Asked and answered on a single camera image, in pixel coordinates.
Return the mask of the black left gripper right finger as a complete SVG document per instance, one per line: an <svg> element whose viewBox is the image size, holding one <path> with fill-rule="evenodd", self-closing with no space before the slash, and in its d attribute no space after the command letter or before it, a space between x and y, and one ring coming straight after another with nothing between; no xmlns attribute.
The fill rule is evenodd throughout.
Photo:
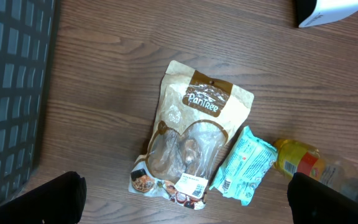
<svg viewBox="0 0 358 224"><path fill-rule="evenodd" d="M294 224L358 224L358 203L303 173L294 174L287 199Z"/></svg>

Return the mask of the yellow liquid bottle silver cap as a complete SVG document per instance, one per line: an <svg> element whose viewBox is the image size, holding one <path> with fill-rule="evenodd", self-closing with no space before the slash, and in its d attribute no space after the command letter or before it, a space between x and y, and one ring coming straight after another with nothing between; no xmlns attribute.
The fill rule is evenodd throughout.
<svg viewBox="0 0 358 224"><path fill-rule="evenodd" d="M351 161L293 139L278 139L273 146L274 166L286 178L300 172L358 203L358 170Z"/></svg>

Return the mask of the brown snack wrapper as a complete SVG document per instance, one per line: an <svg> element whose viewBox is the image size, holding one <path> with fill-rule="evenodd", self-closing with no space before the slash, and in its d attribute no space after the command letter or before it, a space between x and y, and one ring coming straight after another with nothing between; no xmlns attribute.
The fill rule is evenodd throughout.
<svg viewBox="0 0 358 224"><path fill-rule="evenodd" d="M217 154L247 119L253 100L237 85L172 60L147 152L129 175L129 192L203 209Z"/></svg>

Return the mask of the teal tissue pack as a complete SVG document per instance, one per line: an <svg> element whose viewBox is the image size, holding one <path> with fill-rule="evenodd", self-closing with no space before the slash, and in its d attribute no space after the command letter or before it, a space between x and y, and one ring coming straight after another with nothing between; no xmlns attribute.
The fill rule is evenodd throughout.
<svg viewBox="0 0 358 224"><path fill-rule="evenodd" d="M219 166L210 189L217 189L223 197L240 200L241 205L247 206L277 156L276 148L254 136L246 126Z"/></svg>

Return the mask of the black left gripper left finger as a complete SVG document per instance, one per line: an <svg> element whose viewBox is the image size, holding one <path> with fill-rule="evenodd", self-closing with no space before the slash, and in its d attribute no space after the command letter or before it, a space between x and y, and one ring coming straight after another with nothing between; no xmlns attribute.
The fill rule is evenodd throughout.
<svg viewBox="0 0 358 224"><path fill-rule="evenodd" d="M85 178L66 172L0 206L0 223L79 223L86 193Z"/></svg>

